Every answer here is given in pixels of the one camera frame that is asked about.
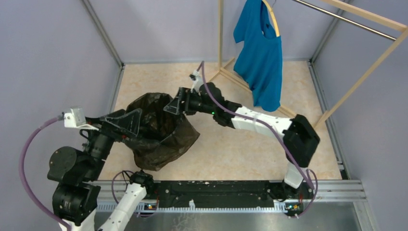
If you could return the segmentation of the black plastic trash bag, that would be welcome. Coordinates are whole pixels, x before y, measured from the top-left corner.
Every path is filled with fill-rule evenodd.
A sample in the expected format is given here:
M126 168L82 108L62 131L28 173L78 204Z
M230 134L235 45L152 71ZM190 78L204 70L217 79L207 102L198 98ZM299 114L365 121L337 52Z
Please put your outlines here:
M185 115L164 111L173 98L166 93L146 93L127 106L127 111L141 109L139 132L125 142L133 151L136 166L159 171L184 155L198 140L200 133Z

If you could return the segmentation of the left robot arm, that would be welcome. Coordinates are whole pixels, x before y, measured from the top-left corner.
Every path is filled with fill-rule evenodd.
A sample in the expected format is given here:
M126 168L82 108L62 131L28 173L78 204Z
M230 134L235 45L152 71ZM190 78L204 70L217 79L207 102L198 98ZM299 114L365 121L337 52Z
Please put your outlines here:
M124 109L86 117L82 107L63 114L64 127L76 128L87 141L83 150L64 146L50 158L47 178L58 183L52 196L53 215L63 231L93 231L100 186L98 179L115 142L136 138L142 109Z

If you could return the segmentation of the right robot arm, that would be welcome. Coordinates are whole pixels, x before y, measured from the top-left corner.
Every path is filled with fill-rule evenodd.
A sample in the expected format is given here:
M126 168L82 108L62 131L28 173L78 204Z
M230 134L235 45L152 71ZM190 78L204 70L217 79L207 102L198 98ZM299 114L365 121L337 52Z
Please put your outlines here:
M164 111L174 115L211 114L221 126L253 131L275 138L283 147L289 161L282 185L288 198L302 191L305 181L315 189L310 178L309 164L320 143L320 137L303 115L293 118L276 117L251 110L239 103L225 100L214 83L204 83L193 89L180 87Z

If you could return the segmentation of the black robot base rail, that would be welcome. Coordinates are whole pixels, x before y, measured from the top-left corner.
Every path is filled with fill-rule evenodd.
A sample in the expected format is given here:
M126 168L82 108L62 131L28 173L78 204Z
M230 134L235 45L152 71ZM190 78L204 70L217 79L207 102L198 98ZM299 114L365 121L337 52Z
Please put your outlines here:
M284 213L299 215L313 203L365 201L358 180L319 180L314 191L303 183L294 192L280 180L156 181L135 213Z

